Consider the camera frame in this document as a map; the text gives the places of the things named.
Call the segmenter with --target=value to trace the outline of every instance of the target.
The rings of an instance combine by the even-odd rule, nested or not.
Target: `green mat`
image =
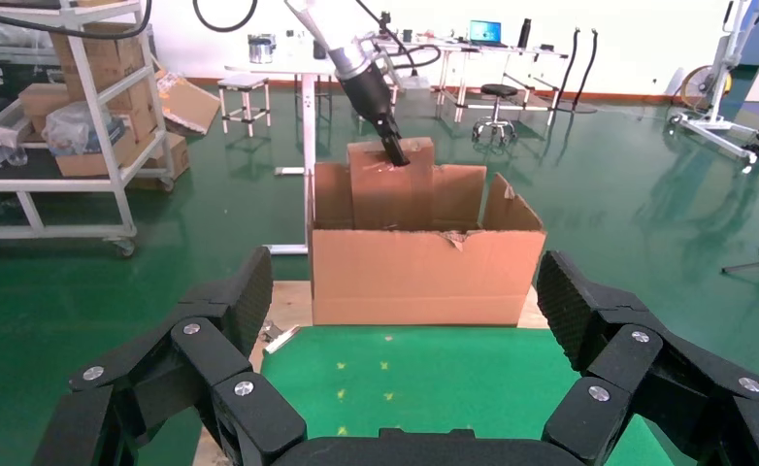
[[[550,331],[489,327],[308,327],[266,355],[262,373],[309,438],[399,427],[539,439],[578,378]],[[672,463],[635,417],[608,464]]]

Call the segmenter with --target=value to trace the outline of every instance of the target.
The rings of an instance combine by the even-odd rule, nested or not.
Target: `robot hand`
[[[350,2],[285,0],[285,4],[328,52],[351,105],[374,125],[391,162],[408,165],[400,148],[400,130],[391,114],[391,90],[380,68],[363,50],[360,37],[344,30],[342,18],[348,20]]]

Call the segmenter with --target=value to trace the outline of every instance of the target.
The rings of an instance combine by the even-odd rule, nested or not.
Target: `metal screw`
[[[651,341],[651,338],[648,337],[648,334],[645,332],[631,332],[631,336],[634,340],[637,340],[640,343],[648,343]]]
[[[189,323],[182,330],[185,335],[193,335],[197,332],[199,332],[199,323]]]
[[[748,391],[759,393],[759,382],[748,377],[740,377],[740,385]]]
[[[234,393],[236,393],[237,396],[246,396],[252,391],[253,391],[253,383],[248,382],[248,381],[237,383],[237,385],[234,386]]]
[[[101,376],[103,372],[105,372],[105,369],[102,366],[89,367],[82,373],[82,378],[87,381],[93,381],[94,379],[99,379],[99,376]]]
[[[611,399],[609,391],[597,385],[589,387],[588,394],[597,401],[609,401]]]

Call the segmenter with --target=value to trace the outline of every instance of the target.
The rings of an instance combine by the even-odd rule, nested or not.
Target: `laptop screen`
[[[502,24],[491,21],[471,21],[468,30],[468,40],[500,42],[502,40]]]

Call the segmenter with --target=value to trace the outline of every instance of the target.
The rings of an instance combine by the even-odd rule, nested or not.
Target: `exercise bike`
[[[698,111],[701,109],[695,106],[693,112],[682,112],[670,118],[671,124],[682,126],[703,136],[736,158],[741,159],[747,166],[754,164],[759,157],[759,130],[727,121],[719,114],[719,106],[725,94],[726,85],[730,82],[730,72],[740,65],[745,42],[751,34],[751,30],[759,23],[759,0],[753,1],[757,2],[754,14],[746,20],[746,12],[751,0],[736,0],[737,8],[730,30],[725,28],[725,24],[728,23],[735,0],[728,4],[723,19],[723,31],[730,34],[720,38],[709,77],[704,80],[704,85],[701,88],[706,93],[702,100],[704,102],[703,107],[707,110],[700,113]],[[740,145],[714,133],[714,131],[739,132],[747,135],[749,142]]]

